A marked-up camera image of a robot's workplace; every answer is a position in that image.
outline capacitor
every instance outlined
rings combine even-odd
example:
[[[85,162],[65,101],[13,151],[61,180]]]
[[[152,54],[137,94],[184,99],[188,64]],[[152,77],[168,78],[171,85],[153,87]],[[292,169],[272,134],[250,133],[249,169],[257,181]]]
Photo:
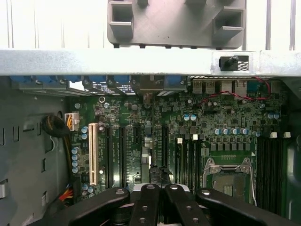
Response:
[[[79,156],[77,154],[73,154],[71,158],[73,161],[77,161],[77,159],[79,159]]]
[[[105,167],[102,166],[102,167],[100,168],[100,170],[99,170],[99,174],[103,174],[103,173],[104,173],[104,170],[105,170]]]
[[[79,165],[79,164],[78,164],[77,161],[73,161],[73,162],[72,162],[72,166],[73,166],[73,167],[77,167],[78,165]]]
[[[81,128],[81,132],[82,133],[88,133],[88,130],[89,130],[89,128],[88,128],[88,126],[84,126],[83,128]]]
[[[273,114],[273,113],[268,113],[268,112],[266,112],[266,113],[264,114],[264,117],[266,117],[267,119],[272,119],[272,118],[274,118],[274,114]]]
[[[72,173],[78,173],[79,167],[73,167],[72,168]]]
[[[191,121],[195,121],[195,120],[197,119],[197,117],[196,117],[196,115],[192,114],[192,115],[190,116],[190,119],[191,119]]]
[[[100,127],[98,127],[98,130],[99,130],[99,132],[103,133],[104,132],[104,127],[100,126]]]
[[[88,188],[88,192],[89,193],[93,193],[95,190],[95,186],[94,185],[90,185],[89,188]]]
[[[264,103],[261,103],[261,104],[259,105],[259,108],[260,108],[260,109],[265,108],[265,104],[264,104]]]
[[[279,119],[280,118],[280,114],[279,113],[275,113],[274,114],[274,119]]]
[[[81,189],[83,189],[84,191],[87,191],[89,187],[88,183],[84,183],[83,186],[81,187]]]
[[[220,130],[220,129],[214,129],[214,130],[213,130],[213,133],[214,133],[215,135],[220,135],[220,134],[221,134],[221,130]]]
[[[188,121],[190,117],[189,117],[188,114],[185,114],[185,115],[183,116],[183,118],[184,118],[185,121]]]
[[[260,137],[261,133],[257,132],[257,131],[253,131],[252,135],[255,136],[255,137]]]
[[[71,149],[72,154],[77,154],[79,152],[79,147],[74,147]]]
[[[232,129],[230,130],[230,132],[231,132],[231,134],[233,134],[233,135],[237,135],[237,134],[238,134],[238,129],[232,128]]]
[[[248,134],[248,130],[246,128],[241,128],[240,129],[240,133],[243,135],[247,135]]]
[[[227,128],[222,129],[222,134],[223,135],[228,135],[228,133],[229,133],[229,130]]]
[[[82,140],[86,140],[88,138],[88,135],[86,134],[86,133],[83,133],[82,135],[81,135],[81,139]]]

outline black pcie slot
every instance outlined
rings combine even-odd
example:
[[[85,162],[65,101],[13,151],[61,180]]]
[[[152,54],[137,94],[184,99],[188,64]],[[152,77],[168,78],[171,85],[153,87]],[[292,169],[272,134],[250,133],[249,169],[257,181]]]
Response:
[[[134,126],[133,127],[133,134],[134,134],[134,144],[140,144],[141,127],[140,126]]]
[[[162,126],[162,166],[168,167],[168,126]]]
[[[112,188],[114,184],[114,172],[113,172],[113,147],[112,147],[112,128],[106,127],[104,129],[105,134],[105,159],[106,159],[106,170],[105,170],[105,188]]]
[[[201,164],[201,152],[200,152],[200,142],[195,141],[195,156],[196,156],[196,166],[195,166],[195,189],[200,188],[200,176],[202,172],[202,164]]]
[[[188,149],[188,167],[187,167],[187,186],[192,191],[193,190],[193,179],[194,179],[194,142],[189,140],[188,142],[189,149]]]
[[[127,186],[127,129],[119,127],[119,178],[120,186]]]

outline red wire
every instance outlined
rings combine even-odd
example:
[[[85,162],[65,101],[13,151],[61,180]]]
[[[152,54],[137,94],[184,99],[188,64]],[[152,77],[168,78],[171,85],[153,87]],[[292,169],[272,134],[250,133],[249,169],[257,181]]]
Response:
[[[264,83],[266,84],[266,86],[267,86],[267,88],[268,88],[268,96],[267,96],[267,97],[258,97],[258,98],[247,97],[247,96],[242,97],[242,96],[240,96],[240,95],[238,95],[238,94],[236,94],[236,93],[232,93],[232,92],[229,92],[229,91],[221,91],[221,92],[219,92],[219,93],[212,94],[212,95],[210,95],[209,97],[203,99],[203,100],[201,101],[200,104],[206,102],[207,100],[209,100],[209,99],[211,99],[211,98],[213,98],[213,97],[217,97],[217,96],[219,96],[219,95],[222,94],[222,93],[228,93],[228,94],[233,95],[233,96],[235,96],[235,97],[242,98],[242,99],[246,99],[246,100],[267,100],[267,99],[269,99],[269,98],[270,98],[270,95],[271,95],[271,88],[270,88],[269,84],[268,84],[265,80],[262,80],[262,79],[259,78],[259,77],[255,77],[255,79],[258,80],[258,81],[260,81],[260,82],[264,82]]]

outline white wall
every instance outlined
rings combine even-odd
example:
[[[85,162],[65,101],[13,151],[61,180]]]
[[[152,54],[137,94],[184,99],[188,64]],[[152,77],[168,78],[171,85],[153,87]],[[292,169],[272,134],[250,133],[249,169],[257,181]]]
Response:
[[[301,0],[296,50],[301,50]],[[290,0],[272,0],[271,49],[288,50]],[[266,0],[247,0],[247,50],[264,50]],[[112,48],[107,0],[0,0],[0,48]]]

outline white pci slot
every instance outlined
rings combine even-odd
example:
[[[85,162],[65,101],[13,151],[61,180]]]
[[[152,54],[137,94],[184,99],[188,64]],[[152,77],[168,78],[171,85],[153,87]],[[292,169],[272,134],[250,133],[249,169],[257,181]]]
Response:
[[[90,165],[90,184],[98,183],[98,124],[89,124],[89,165]]]

